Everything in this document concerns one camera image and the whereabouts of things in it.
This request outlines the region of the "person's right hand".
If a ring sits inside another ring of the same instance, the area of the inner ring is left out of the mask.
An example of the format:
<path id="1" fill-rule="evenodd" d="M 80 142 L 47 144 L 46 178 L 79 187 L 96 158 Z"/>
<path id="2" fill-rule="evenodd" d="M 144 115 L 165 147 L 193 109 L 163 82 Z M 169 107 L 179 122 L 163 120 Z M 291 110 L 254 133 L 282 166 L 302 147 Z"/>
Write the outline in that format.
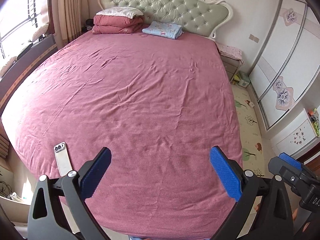
<path id="1" fill-rule="evenodd" d="M 293 233 L 296 234 L 300 229 L 304 228 L 306 221 L 311 215 L 311 211 L 303 209 L 298 206 L 295 211 L 293 211 L 292 219 L 293 219 Z"/>

